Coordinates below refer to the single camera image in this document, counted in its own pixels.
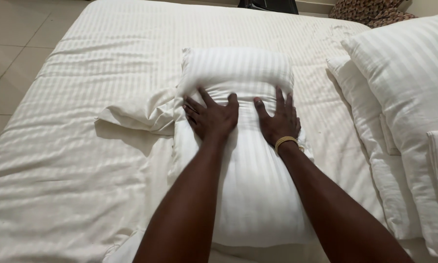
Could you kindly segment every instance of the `gold bracelet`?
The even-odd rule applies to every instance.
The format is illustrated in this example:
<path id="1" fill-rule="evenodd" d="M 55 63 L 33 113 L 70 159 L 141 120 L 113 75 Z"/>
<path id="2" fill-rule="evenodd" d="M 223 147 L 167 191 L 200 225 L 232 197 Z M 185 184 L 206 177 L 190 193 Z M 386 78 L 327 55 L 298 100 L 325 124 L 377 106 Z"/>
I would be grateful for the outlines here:
<path id="1" fill-rule="evenodd" d="M 295 144 L 297 144 L 298 148 L 299 148 L 302 152 L 305 151 L 305 148 L 304 148 L 304 147 L 298 145 L 298 141 L 297 141 L 295 138 L 293 138 L 293 137 L 291 137 L 291 136 L 285 136 L 285 137 L 282 137 L 281 139 L 279 139 L 279 140 L 276 141 L 276 145 L 274 146 L 274 150 L 276 151 L 276 154 L 279 154 L 279 153 L 277 152 L 279 146 L 280 146 L 283 142 L 286 142 L 286 141 L 293 141 L 293 142 L 295 142 Z"/>

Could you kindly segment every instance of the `mattress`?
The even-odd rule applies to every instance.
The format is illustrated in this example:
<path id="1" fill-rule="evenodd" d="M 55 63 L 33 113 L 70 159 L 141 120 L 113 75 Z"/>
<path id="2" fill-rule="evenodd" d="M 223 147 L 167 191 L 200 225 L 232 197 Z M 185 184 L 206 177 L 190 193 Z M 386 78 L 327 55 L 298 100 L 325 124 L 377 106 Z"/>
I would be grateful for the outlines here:
<path id="1" fill-rule="evenodd" d="M 88 5 L 0 136 L 0 262 L 99 262 L 147 226 L 168 189 L 173 139 L 95 120 L 106 106 L 175 87 L 184 47 L 292 57 L 294 100 L 315 163 L 385 224 L 348 105 L 326 70 L 361 24 L 142 0 Z M 228 248 L 259 262 L 320 262 L 318 244 Z"/>

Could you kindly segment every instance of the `patterned cushion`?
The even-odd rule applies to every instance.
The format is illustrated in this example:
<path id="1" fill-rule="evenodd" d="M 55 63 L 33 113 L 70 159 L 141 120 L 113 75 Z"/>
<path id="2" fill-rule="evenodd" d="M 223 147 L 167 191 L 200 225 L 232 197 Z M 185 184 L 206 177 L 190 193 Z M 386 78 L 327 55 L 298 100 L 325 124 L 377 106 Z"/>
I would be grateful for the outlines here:
<path id="1" fill-rule="evenodd" d="M 371 28 L 381 27 L 416 17 L 397 9 L 403 1 L 339 0 L 328 17 L 359 22 Z"/>

